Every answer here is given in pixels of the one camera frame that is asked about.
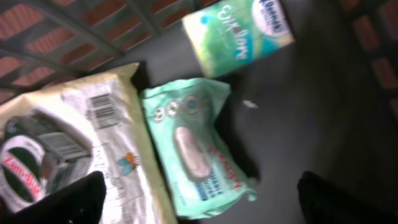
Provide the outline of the cream snack bag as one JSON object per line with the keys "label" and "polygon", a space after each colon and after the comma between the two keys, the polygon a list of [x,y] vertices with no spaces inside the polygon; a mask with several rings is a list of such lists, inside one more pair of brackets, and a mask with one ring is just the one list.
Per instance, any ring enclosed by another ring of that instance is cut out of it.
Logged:
{"label": "cream snack bag", "polygon": [[177,224],[160,174],[137,90],[138,63],[24,93],[1,106],[11,116],[43,112],[76,129],[93,147],[91,171],[104,174],[102,223]]}

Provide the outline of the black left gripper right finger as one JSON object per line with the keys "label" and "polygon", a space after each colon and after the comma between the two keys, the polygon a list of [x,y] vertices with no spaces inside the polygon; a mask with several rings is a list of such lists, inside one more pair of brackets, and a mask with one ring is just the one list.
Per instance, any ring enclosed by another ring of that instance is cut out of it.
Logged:
{"label": "black left gripper right finger", "polygon": [[297,190],[307,223],[397,224],[397,215],[355,198],[313,172],[302,174]]}

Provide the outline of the mint green wipes pack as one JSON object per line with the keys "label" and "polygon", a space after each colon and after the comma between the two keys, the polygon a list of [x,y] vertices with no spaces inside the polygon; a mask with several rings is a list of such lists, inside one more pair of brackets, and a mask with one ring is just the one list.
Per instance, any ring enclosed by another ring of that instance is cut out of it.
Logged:
{"label": "mint green wipes pack", "polygon": [[141,104],[174,210],[179,218],[211,218],[242,197],[257,199],[215,121],[230,85],[208,78],[181,79],[141,92]]}

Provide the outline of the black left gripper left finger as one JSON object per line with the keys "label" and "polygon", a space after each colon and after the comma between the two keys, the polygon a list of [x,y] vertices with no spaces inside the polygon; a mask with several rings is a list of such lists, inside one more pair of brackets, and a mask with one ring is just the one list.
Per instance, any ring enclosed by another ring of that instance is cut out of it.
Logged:
{"label": "black left gripper left finger", "polygon": [[11,213],[1,209],[1,223],[93,223],[101,219],[106,186],[103,173],[94,171],[37,203]]}

